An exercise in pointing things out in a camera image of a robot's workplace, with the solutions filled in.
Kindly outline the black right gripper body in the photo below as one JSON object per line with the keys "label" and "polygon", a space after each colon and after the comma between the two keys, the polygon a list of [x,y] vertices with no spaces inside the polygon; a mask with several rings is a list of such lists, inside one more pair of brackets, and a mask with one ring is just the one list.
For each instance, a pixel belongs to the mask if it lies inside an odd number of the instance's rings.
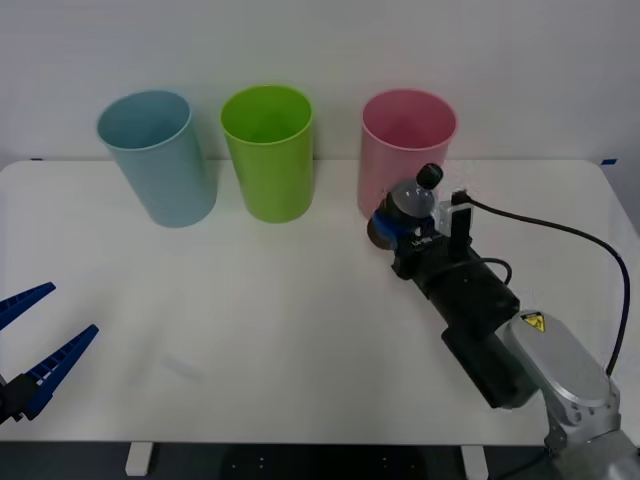
{"label": "black right gripper body", "polygon": [[402,280],[413,281],[425,296],[478,296],[482,292],[482,268],[473,250],[472,237],[443,234],[397,236],[391,243],[392,269]]}

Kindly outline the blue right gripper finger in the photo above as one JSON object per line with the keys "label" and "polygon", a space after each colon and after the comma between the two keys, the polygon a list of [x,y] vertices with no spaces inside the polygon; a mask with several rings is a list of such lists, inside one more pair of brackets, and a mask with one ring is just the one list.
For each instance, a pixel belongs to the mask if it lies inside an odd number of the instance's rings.
{"label": "blue right gripper finger", "polygon": [[371,242],[382,250],[408,248],[416,239],[418,219],[403,215],[394,217],[376,211],[371,216]]}

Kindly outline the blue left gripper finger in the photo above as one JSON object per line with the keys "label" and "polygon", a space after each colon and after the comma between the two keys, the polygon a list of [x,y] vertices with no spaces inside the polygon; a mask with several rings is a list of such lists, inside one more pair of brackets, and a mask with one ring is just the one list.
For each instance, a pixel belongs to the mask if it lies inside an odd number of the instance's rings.
{"label": "blue left gripper finger", "polygon": [[36,418],[98,332],[96,325],[90,325],[26,373],[2,385],[1,420]]}
{"label": "blue left gripper finger", "polygon": [[24,312],[33,307],[45,296],[52,293],[56,286],[52,282],[28,289],[0,301],[0,330],[3,330]]}

